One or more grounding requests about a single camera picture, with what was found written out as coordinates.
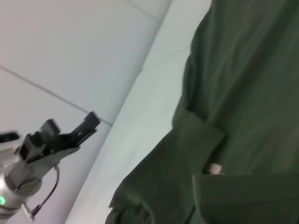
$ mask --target shirt pocket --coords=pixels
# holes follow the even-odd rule
[[[206,224],[296,224],[299,174],[194,175],[193,195]]]

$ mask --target green shirt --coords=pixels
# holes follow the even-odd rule
[[[106,223],[296,224],[298,101],[299,1],[214,0],[173,129],[121,183]]]

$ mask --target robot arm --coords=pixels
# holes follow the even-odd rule
[[[50,119],[40,131],[28,134],[21,146],[16,132],[0,134],[0,224],[5,223],[21,207],[29,217],[36,215],[41,206],[29,211],[26,202],[39,191],[42,178],[55,168],[58,180],[58,163],[78,151],[80,145],[96,132],[95,128],[99,124],[100,120],[91,112],[73,132],[60,134],[59,128]]]

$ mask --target white surface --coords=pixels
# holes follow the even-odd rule
[[[210,5],[211,0],[173,0],[143,65],[144,69],[188,48]]]
[[[113,123],[159,27],[123,0],[2,0],[0,64]]]
[[[112,196],[130,171],[171,130],[189,50],[137,78],[66,224],[103,224]]]
[[[124,0],[137,9],[141,9],[150,18],[162,24],[172,0]]]
[[[68,104],[28,85],[0,70],[0,132],[18,130],[23,136],[33,133],[50,118],[54,118],[62,132],[72,131],[86,114]],[[99,131],[86,141],[82,148],[64,159],[61,164],[61,179],[58,188],[37,215],[36,224],[64,224],[79,194],[92,164],[105,141],[110,127],[101,124]],[[50,193],[56,181],[56,173],[50,171],[42,189],[30,200],[34,208]],[[20,211],[8,224],[27,224]]]

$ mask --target ceiling panel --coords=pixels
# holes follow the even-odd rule
[[[2,0],[0,64],[113,123],[159,26],[119,0]]]

